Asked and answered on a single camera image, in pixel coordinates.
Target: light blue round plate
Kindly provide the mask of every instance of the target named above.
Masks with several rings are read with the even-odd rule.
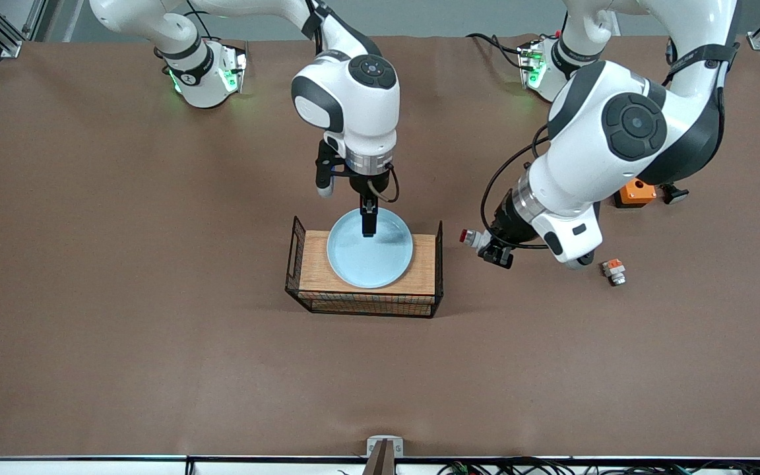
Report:
[[[380,208],[377,234],[362,237],[360,211],[346,213],[330,230],[328,261],[342,280],[359,288],[382,288],[403,276],[412,261],[412,234],[404,220]]]

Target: floor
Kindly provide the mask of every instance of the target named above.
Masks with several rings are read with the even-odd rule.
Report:
[[[760,25],[760,0],[742,1],[742,21],[738,31],[745,34]],[[558,0],[329,0],[340,15],[368,36],[464,36],[479,31],[498,36],[555,30],[564,16]],[[186,12],[181,7],[178,12]],[[299,40],[303,37],[281,18],[219,18],[206,16],[205,24],[214,36],[248,40]],[[431,18],[427,23],[423,18]],[[652,17],[618,15],[621,35],[664,35]],[[44,31],[39,38],[51,42],[136,42],[106,30],[94,18],[85,0],[56,0],[46,9]]]

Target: brown table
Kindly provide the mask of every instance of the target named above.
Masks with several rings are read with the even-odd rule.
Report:
[[[760,53],[738,56],[690,198],[604,208],[598,259],[629,280],[609,288],[453,243],[547,105],[474,40],[378,43],[402,87],[393,210],[450,237],[433,321],[309,315],[283,290],[293,214],[325,229],[356,206],[316,196],[320,132],[290,105],[310,42],[251,45],[248,95],[214,110],[147,44],[1,63],[0,455],[348,454],[395,433],[411,455],[760,456]],[[661,79],[663,49],[607,54]]]

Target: orange connector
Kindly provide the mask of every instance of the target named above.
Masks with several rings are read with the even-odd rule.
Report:
[[[655,186],[633,178],[615,193],[615,206],[618,208],[640,208],[656,197]]]

